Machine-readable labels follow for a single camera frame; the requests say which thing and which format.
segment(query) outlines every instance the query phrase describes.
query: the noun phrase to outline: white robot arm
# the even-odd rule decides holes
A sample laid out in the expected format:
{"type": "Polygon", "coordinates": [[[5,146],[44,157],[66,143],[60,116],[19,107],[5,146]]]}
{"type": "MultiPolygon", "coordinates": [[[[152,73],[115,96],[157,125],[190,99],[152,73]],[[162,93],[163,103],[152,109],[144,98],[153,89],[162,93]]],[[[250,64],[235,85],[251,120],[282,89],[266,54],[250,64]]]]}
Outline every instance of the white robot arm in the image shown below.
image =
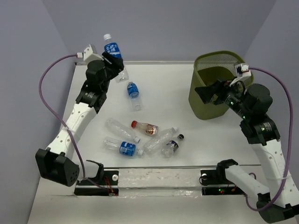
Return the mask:
{"type": "Polygon", "coordinates": [[[75,145],[80,140],[90,121],[97,115],[106,100],[109,82],[124,69],[123,60],[104,52],[98,55],[92,45],[88,45],[83,53],[77,53],[87,63],[86,81],[76,99],[70,117],[65,127],[57,137],[46,147],[36,153],[36,162],[41,177],[71,186],[77,179],[103,176],[103,165],[93,161],[82,166],[72,162],[75,145]]]}
{"type": "MultiPolygon", "coordinates": [[[[239,71],[248,76],[248,66],[241,69],[242,65],[239,71]]],[[[242,118],[241,130],[262,165],[268,187],[245,173],[234,160],[218,163],[214,171],[210,170],[201,177],[202,184],[234,183],[246,197],[257,201],[257,209],[250,208],[258,211],[268,223],[294,217],[299,214],[299,191],[290,172],[285,173],[288,165],[281,150],[280,135],[274,121],[266,114],[272,104],[270,91],[260,84],[252,84],[245,91],[242,76],[236,80],[217,81],[195,90],[204,103],[225,103],[242,118]],[[243,86],[241,92],[238,83],[243,86]]]]}

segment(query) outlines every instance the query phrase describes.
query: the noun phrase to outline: plastic bottle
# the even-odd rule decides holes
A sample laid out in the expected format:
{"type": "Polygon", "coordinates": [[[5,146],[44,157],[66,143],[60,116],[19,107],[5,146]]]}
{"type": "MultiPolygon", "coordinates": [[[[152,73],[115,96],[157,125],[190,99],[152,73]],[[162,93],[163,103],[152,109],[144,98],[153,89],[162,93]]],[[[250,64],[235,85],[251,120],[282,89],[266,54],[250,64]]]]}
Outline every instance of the plastic bottle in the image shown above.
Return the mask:
{"type": "MultiPolygon", "coordinates": [[[[105,46],[104,49],[107,51],[109,54],[113,55],[114,57],[122,58],[121,56],[121,51],[118,48],[117,43],[115,43],[110,34],[105,34],[104,35],[104,40],[105,40],[105,46]]],[[[115,77],[115,80],[117,83],[125,80],[129,80],[129,75],[126,70],[126,67],[121,71],[117,77],[115,77]]]]}
{"type": "Polygon", "coordinates": [[[164,157],[170,158],[177,151],[183,141],[184,136],[179,134],[175,139],[171,139],[162,149],[161,153],[164,157]]]}
{"type": "Polygon", "coordinates": [[[104,146],[106,149],[111,149],[116,152],[119,152],[120,154],[127,155],[127,156],[143,155],[143,150],[138,149],[135,144],[113,139],[110,137],[106,137],[104,139],[104,146]]]}
{"type": "Polygon", "coordinates": [[[161,148],[169,142],[173,135],[178,131],[177,127],[172,127],[170,129],[163,130],[159,132],[154,138],[149,140],[144,144],[143,150],[147,155],[152,156],[157,151],[161,150],[161,148]]]}
{"type": "Polygon", "coordinates": [[[137,128],[139,130],[141,130],[143,133],[149,135],[149,136],[154,136],[157,134],[158,132],[158,126],[156,125],[151,125],[148,123],[139,123],[135,120],[133,120],[132,124],[131,124],[132,128],[137,128]]]}
{"type": "Polygon", "coordinates": [[[136,136],[135,132],[132,129],[130,129],[127,126],[124,126],[122,123],[113,118],[109,118],[108,120],[106,120],[105,126],[108,128],[109,131],[120,137],[123,137],[124,139],[134,141],[136,143],[140,142],[140,138],[136,136]]]}
{"type": "Polygon", "coordinates": [[[131,99],[132,107],[134,111],[142,109],[141,98],[139,96],[139,90],[135,83],[129,82],[127,86],[128,95],[131,99]]]}

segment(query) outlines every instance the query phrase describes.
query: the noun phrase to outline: trash can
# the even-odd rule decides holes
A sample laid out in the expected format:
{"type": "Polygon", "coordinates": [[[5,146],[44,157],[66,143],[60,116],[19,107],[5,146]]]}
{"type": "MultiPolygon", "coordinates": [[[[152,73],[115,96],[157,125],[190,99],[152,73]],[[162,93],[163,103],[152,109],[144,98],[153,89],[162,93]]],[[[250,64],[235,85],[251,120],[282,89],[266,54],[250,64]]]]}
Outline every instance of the trash can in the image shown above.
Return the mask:
{"type": "MultiPolygon", "coordinates": [[[[240,56],[225,50],[205,54],[195,60],[189,103],[196,117],[208,120],[225,114],[228,110],[226,104],[204,104],[194,89],[212,85],[218,79],[233,79],[237,75],[235,65],[240,63],[245,63],[240,56]]],[[[246,88],[252,84],[253,79],[252,74],[251,78],[244,81],[246,88]]]]}

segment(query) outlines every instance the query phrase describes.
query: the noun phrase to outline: red bottle cap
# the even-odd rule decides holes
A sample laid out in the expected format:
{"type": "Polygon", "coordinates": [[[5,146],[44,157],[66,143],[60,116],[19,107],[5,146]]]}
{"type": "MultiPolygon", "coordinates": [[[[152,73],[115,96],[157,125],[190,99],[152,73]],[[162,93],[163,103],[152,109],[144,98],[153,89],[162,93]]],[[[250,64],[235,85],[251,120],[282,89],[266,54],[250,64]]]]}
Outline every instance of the red bottle cap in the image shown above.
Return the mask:
{"type": "Polygon", "coordinates": [[[131,123],[131,127],[132,127],[132,128],[135,128],[136,125],[137,125],[137,121],[133,120],[133,122],[131,123]]]}

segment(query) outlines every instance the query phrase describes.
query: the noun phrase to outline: blue label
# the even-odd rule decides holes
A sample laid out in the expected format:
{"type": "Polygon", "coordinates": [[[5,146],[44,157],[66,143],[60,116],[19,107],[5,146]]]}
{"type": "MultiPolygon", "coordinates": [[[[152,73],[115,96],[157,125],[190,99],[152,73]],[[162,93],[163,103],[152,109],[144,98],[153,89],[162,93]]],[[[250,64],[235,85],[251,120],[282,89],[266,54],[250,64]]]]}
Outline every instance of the blue label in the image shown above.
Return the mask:
{"type": "Polygon", "coordinates": [[[138,97],[139,91],[135,83],[129,83],[129,85],[127,86],[127,90],[131,98],[138,97]]]}
{"type": "Polygon", "coordinates": [[[121,51],[118,48],[117,43],[109,43],[104,46],[104,49],[114,57],[121,58],[121,51]]]}
{"type": "Polygon", "coordinates": [[[120,147],[120,154],[133,156],[136,145],[123,141],[120,147]]]}
{"type": "Polygon", "coordinates": [[[175,152],[178,149],[178,144],[174,140],[170,140],[166,145],[167,146],[172,145],[173,146],[173,152],[175,152]]]}

